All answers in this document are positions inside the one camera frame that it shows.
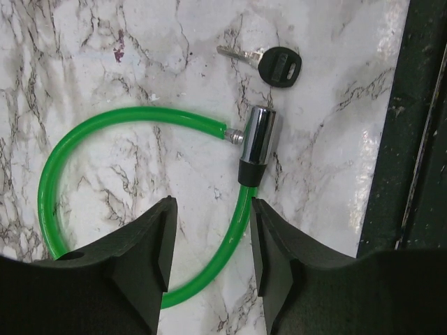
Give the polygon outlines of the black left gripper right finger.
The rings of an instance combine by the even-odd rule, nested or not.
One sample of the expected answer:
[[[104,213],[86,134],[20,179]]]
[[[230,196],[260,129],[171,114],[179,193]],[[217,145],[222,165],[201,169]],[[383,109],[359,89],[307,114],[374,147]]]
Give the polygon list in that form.
[[[258,295],[269,334],[445,334],[446,252],[344,255],[251,203]]]

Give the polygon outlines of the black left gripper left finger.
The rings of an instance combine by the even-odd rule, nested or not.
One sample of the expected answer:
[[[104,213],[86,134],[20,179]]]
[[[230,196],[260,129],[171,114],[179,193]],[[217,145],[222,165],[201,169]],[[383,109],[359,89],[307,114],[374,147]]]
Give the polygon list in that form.
[[[168,289],[177,201],[56,260],[1,259],[2,334],[155,334]]]

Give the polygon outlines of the green cable lock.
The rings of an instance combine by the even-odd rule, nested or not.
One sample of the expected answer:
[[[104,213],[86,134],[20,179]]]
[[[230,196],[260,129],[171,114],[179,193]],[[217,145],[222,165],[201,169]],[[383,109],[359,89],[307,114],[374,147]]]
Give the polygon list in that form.
[[[108,126],[134,121],[155,121],[183,126],[220,140],[242,145],[238,166],[240,191],[231,222],[219,248],[208,264],[183,286],[164,294],[161,307],[167,309],[194,297],[223,270],[247,229],[251,200],[258,193],[273,148],[279,115],[268,107],[252,107],[243,131],[230,129],[223,122],[199,114],[167,107],[125,107],[98,114],[71,130],[53,149],[41,173],[38,194],[38,220],[45,244],[53,258],[68,253],[57,215],[57,189],[66,161],[74,149],[90,135]]]

